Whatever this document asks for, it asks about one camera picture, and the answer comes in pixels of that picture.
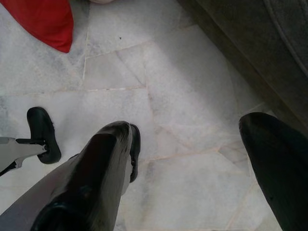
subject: red fabric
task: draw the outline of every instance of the red fabric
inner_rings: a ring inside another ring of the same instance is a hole
[[[69,52],[73,41],[73,16],[68,0],[0,0],[31,35],[51,47]]]

